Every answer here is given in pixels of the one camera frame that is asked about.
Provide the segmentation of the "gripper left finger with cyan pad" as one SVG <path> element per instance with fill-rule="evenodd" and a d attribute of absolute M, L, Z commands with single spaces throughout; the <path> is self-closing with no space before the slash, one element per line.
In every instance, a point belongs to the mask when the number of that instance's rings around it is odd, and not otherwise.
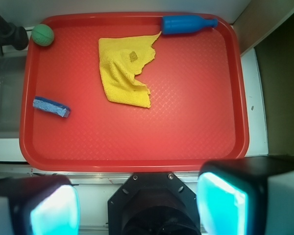
<path fill-rule="evenodd" d="M 77 190 L 62 175 L 0 179 L 0 235 L 76 235 Z"/>

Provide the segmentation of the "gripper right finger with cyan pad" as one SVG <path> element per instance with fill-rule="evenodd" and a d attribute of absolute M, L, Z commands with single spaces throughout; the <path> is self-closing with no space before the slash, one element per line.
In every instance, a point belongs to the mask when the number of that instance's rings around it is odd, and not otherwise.
<path fill-rule="evenodd" d="M 210 235 L 294 235 L 294 157 L 207 161 L 196 203 Z"/>

